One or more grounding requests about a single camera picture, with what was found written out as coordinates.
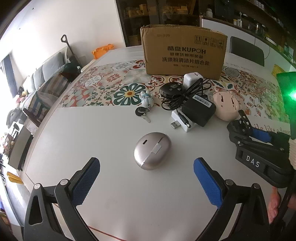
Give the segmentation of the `operator right hand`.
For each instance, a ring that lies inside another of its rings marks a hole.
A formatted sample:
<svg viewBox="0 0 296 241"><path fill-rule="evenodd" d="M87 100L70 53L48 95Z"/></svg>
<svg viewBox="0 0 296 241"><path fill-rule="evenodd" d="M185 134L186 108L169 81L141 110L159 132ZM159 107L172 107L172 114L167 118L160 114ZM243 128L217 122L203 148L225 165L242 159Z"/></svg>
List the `operator right hand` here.
<svg viewBox="0 0 296 241"><path fill-rule="evenodd" d="M269 223L272 223L278 214L278 207L281 203L281 196L276 187L272 187L270 201L267 207Z"/></svg>

